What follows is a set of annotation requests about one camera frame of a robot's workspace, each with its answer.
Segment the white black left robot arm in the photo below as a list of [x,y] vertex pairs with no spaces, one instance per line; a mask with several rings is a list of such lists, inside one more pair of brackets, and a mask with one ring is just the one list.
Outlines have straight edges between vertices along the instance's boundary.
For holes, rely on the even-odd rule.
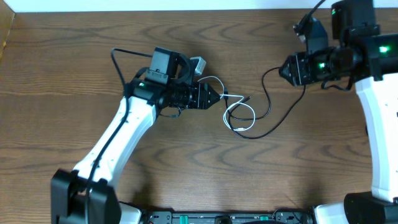
[[120,202],[116,188],[140,138],[164,108],[206,110],[220,101],[209,84],[194,80],[201,57],[156,47],[151,63],[130,82],[121,79],[118,111],[94,148],[72,171],[59,169],[50,184],[52,223],[139,223],[140,209]]

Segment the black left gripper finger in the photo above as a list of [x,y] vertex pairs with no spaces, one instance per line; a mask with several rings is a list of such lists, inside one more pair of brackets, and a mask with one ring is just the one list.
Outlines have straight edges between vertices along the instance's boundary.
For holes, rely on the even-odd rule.
[[212,107],[215,103],[217,103],[217,102],[219,102],[219,101],[220,101],[220,97],[219,97],[219,96],[217,96],[217,97],[210,97],[210,98],[208,99],[208,101],[207,101],[207,108]]
[[220,98],[220,94],[210,84],[208,84],[207,92],[209,98]]

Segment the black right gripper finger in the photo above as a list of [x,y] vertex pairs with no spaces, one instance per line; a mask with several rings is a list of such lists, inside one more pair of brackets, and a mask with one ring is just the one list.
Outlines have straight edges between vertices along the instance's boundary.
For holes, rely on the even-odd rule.
[[290,64],[291,64],[292,56],[289,55],[285,62],[279,67],[279,72],[290,72]]
[[294,77],[291,75],[289,70],[279,70],[279,76],[294,86]]

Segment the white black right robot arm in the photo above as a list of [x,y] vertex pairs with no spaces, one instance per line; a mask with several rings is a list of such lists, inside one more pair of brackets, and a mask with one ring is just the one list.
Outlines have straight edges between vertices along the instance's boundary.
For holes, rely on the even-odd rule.
[[348,79],[366,119],[372,159],[368,192],[350,193],[339,203],[316,206],[314,223],[397,222],[397,35],[381,34],[371,0],[331,6],[328,34],[312,12],[294,31],[303,52],[287,57],[279,75],[293,86],[320,83],[324,90]]

